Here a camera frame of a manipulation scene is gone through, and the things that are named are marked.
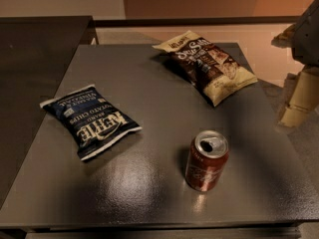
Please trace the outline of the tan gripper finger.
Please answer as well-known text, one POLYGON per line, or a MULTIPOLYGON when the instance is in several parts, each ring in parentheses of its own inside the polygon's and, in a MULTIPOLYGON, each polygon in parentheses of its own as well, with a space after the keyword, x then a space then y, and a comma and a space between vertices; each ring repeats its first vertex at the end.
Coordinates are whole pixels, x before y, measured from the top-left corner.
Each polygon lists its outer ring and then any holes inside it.
POLYGON ((319 106, 319 68, 304 67, 297 75, 288 74, 283 88, 279 123, 298 127, 319 106))
POLYGON ((290 25, 282 33, 275 36, 271 45, 278 48, 290 48, 292 46, 292 39, 295 33, 295 24, 290 25))

